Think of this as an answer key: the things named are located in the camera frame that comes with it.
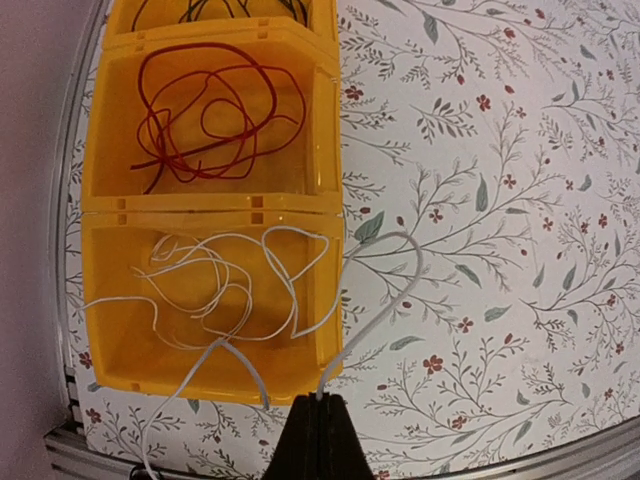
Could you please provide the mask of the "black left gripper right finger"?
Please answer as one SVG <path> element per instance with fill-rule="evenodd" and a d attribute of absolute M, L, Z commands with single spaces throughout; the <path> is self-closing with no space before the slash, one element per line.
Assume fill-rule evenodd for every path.
<path fill-rule="evenodd" d="M 344 399 L 324 394 L 318 409 L 317 478 L 372 480 L 369 467 Z"/>

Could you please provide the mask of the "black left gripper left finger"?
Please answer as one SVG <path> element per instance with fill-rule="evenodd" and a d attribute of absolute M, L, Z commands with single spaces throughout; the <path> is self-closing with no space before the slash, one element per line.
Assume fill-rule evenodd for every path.
<path fill-rule="evenodd" d="M 295 398 L 263 480 L 317 478 L 317 407 L 314 394 Z"/>

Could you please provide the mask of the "yellow near bin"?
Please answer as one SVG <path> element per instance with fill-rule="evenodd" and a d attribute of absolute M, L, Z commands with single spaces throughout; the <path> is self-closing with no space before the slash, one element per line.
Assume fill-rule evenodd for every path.
<path fill-rule="evenodd" d="M 277 211 L 96 213 L 82 222 L 97 381 L 287 405 L 342 348 L 343 221 Z"/>

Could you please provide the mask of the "yellow bin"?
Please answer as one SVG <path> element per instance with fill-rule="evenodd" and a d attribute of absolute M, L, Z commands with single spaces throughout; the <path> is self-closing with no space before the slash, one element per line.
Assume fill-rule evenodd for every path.
<path fill-rule="evenodd" d="M 249 19 L 288 18 L 317 36 L 337 41 L 335 1 L 115 1 L 106 38 L 120 42 L 154 28 L 198 21 L 239 27 Z"/>
<path fill-rule="evenodd" d="M 338 214 L 339 78 L 337 52 L 289 19 L 106 45 L 83 210 Z"/>
<path fill-rule="evenodd" d="M 96 213 L 82 222 L 97 381 L 287 405 L 342 348 L 343 221 L 277 211 Z"/>

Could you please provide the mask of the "floral patterned table mat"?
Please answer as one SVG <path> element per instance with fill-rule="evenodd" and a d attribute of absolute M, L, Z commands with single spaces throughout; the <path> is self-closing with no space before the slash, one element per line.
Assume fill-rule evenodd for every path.
<path fill-rule="evenodd" d="M 290 404 L 126 392 L 83 312 L 92 7 L 56 274 L 86 476 L 257 479 Z M 376 479 L 639 475 L 639 5 L 335 1 L 341 395 Z"/>

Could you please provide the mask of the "yellow middle bin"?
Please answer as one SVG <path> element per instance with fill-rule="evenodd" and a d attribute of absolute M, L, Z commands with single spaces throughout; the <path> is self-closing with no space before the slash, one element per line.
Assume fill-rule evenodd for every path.
<path fill-rule="evenodd" d="M 338 214 L 339 78 L 337 52 L 289 19 L 106 45 L 83 210 Z"/>

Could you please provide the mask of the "yellow far bin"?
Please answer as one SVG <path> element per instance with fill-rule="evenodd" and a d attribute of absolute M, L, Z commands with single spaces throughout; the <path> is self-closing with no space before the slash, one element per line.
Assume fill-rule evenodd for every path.
<path fill-rule="evenodd" d="M 337 41 L 335 1 L 115 1 L 106 38 L 120 42 L 154 28 L 198 21 L 239 27 L 249 19 L 288 18 L 317 36 Z"/>

